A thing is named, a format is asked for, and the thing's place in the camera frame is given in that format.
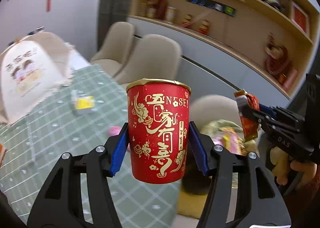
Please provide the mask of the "right hand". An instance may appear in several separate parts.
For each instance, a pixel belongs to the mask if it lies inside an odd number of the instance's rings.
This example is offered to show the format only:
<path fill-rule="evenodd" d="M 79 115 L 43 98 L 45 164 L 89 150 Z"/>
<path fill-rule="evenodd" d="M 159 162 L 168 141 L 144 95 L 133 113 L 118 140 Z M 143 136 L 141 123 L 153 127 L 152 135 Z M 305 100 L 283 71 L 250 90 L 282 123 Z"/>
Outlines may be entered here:
<path fill-rule="evenodd" d="M 303 173 L 300 182 L 295 186 L 295 189 L 300 190 L 315 178 L 317 164 L 313 162 L 301 163 L 297 160 L 290 160 L 289 158 L 289 155 L 280 148 L 272 148 L 270 150 L 270 161 L 274 165 L 272 173 L 276 177 L 279 185 L 286 185 L 288 183 L 290 170 Z"/>

